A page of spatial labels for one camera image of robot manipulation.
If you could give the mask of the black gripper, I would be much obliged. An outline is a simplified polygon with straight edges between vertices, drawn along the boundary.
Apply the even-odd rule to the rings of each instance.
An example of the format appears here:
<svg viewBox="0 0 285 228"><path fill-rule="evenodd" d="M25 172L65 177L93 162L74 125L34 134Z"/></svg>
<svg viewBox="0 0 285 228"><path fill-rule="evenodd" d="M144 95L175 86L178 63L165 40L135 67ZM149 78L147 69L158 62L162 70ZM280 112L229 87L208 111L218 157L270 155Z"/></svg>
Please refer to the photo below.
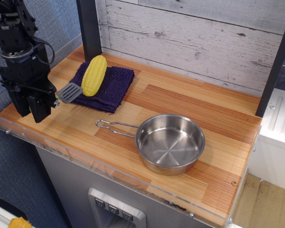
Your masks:
<svg viewBox="0 0 285 228"><path fill-rule="evenodd" d="M20 52L0 51L6 61L6 67L0 67L2 85L18 113L24 117L32 113L36 123L42 122L51 114L51 106L43 99L33 97L38 91L50 91L55 86L49 81L50 63L45 45L47 42L36 42Z"/></svg>

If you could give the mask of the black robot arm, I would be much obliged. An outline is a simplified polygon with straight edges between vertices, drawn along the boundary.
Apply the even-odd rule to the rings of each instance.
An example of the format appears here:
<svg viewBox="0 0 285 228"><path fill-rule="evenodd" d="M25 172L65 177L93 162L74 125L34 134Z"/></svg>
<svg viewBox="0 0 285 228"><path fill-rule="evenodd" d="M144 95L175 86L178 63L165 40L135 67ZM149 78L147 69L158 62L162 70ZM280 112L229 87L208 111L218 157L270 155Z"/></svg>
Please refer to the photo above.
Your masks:
<svg viewBox="0 0 285 228"><path fill-rule="evenodd" d="M35 21L24 1L0 0L0 56L6 62L0 66L0 82L18 113L22 117L32 114L40 123L59 101L48 79L48 42L35 37Z"/></svg>

